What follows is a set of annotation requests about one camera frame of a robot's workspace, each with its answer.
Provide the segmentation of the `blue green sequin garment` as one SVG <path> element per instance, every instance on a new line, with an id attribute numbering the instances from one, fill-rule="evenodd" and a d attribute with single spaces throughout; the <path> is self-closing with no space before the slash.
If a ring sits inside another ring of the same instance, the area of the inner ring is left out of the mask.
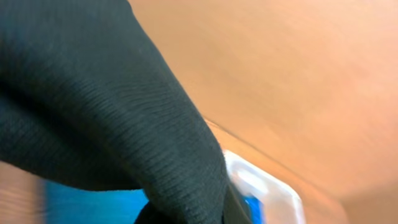
<path id="1" fill-rule="evenodd" d="M 244 201 L 249 207 L 251 221 L 253 224 L 266 224 L 264 220 L 263 204 L 259 199 L 253 196 L 245 196 Z"/>

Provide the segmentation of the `black cloth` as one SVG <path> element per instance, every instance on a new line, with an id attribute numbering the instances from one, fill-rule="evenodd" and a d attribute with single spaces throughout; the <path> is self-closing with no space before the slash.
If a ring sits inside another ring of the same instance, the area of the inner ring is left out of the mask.
<path id="1" fill-rule="evenodd" d="M 127 1 L 1 0 L 1 160 L 78 189 L 142 189 L 138 223 L 251 222 Z"/>

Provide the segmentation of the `blue denim cloth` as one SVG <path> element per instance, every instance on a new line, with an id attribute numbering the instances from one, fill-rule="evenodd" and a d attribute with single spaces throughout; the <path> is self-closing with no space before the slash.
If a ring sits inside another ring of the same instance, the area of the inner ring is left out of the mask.
<path id="1" fill-rule="evenodd" d="M 46 181 L 48 224 L 133 224 L 147 204 L 142 190 L 92 192 Z"/>

